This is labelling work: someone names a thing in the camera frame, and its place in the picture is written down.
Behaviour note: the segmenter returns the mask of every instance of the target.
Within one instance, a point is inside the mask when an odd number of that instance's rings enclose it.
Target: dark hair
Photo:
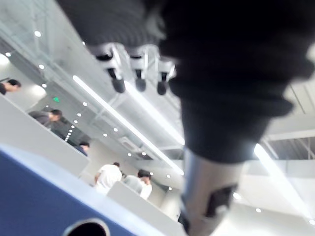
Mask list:
[[[51,111],[51,114],[53,114],[53,115],[55,115],[55,116],[60,116],[60,117],[63,116],[63,112],[60,111],[60,110],[52,110],[52,111]]]
[[[138,172],[138,177],[139,177],[139,178],[142,178],[142,177],[149,177],[149,179],[151,179],[151,174],[150,174],[150,172],[141,169],[141,170],[139,170],[139,172]]]
[[[7,83],[11,84],[12,86],[17,86],[19,88],[22,86],[19,81],[13,79],[8,80]]]
[[[79,146],[88,146],[88,147],[90,147],[90,144],[88,142],[81,142],[79,144]]]

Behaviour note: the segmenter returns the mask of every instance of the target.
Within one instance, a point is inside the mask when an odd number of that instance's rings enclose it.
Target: white t-shirt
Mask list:
[[[143,199],[147,200],[147,199],[149,198],[151,192],[152,192],[152,185],[150,185],[150,184],[146,185],[146,184],[144,183],[144,186],[143,186],[143,188],[142,188],[142,191],[141,191],[141,193],[140,193],[140,196],[141,196]]]
[[[100,176],[96,182],[95,188],[102,193],[107,193],[115,182],[122,179],[122,173],[118,166],[104,165],[99,170]]]

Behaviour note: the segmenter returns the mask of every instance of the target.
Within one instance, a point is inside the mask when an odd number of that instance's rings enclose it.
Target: ceiling beam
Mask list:
[[[264,135],[264,139],[268,141],[308,137],[315,137],[315,115],[295,115],[274,119]]]

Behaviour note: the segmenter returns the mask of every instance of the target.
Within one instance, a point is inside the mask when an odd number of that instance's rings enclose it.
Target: white partition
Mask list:
[[[106,196],[160,230],[165,236],[186,235],[180,223],[141,198],[122,182],[116,182]]]
[[[43,156],[79,176],[89,159],[0,95],[0,143]]]

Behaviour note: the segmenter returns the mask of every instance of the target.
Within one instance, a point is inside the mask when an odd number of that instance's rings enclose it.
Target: linear led light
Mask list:
[[[283,196],[291,203],[305,217],[311,219],[312,216],[308,211],[304,201],[301,199],[299,194],[296,192],[291,183],[286,179],[283,172],[278,168],[275,162],[270,158],[265,149],[260,145],[256,144],[254,149],[255,155],[259,158],[263,166],[269,172],[273,178],[274,184],[277,185]]]
[[[163,159],[179,174],[184,175],[184,171],[179,168],[171,159],[169,159],[163,152],[161,152],[153,143],[151,143],[140,131],[138,131],[132,124],[130,124],[124,117],[122,117],[114,108],[105,102],[96,92],[94,92],[87,84],[85,84],[78,76],[72,76],[73,80],[83,88],[89,95],[91,95],[99,104],[101,104],[110,114],[126,126],[132,133],[134,133],[143,143],[145,143],[156,155]]]
[[[173,128],[173,126],[158,112],[148,100],[146,100],[128,81],[125,81],[128,93],[148,112],[148,114],[165,129],[181,145],[185,145],[185,139]]]

